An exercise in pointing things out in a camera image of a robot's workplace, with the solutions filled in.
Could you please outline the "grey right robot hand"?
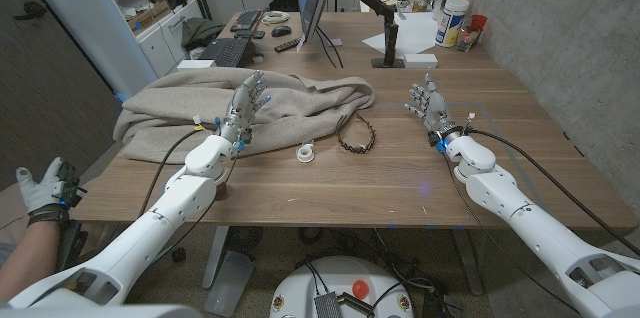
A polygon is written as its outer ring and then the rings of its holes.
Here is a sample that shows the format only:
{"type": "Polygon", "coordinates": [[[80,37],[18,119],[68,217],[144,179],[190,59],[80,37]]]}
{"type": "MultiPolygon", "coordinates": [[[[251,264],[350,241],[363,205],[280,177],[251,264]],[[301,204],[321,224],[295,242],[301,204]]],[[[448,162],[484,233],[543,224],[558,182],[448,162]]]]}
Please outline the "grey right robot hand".
{"type": "Polygon", "coordinates": [[[426,73],[425,85],[414,83],[409,93],[416,105],[405,103],[404,107],[423,122],[428,131],[430,146],[441,152],[445,151],[453,140],[461,136],[462,128],[455,123],[435,82],[426,73]]]}

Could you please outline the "person's white gloved hand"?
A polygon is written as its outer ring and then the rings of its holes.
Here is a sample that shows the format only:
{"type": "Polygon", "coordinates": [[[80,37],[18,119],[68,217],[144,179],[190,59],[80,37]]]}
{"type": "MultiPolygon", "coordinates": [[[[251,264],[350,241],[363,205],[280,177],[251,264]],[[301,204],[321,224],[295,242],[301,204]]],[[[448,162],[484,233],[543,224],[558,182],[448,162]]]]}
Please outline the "person's white gloved hand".
{"type": "Polygon", "coordinates": [[[39,183],[27,168],[17,168],[16,179],[28,213],[35,215],[76,207],[87,190],[79,186],[79,178],[74,174],[75,168],[60,157],[50,163],[39,183]]]}

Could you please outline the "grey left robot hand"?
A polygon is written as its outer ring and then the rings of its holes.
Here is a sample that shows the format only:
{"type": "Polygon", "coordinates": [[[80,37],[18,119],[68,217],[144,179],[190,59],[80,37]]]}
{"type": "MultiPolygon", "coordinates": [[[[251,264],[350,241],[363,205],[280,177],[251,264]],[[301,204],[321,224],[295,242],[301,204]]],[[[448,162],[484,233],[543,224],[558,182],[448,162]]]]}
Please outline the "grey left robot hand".
{"type": "Polygon", "coordinates": [[[237,151],[251,143],[256,112],[271,100],[269,94],[261,94],[267,88],[264,74],[256,70],[234,92],[227,107],[226,116],[220,125],[220,136],[232,143],[237,151]]]}

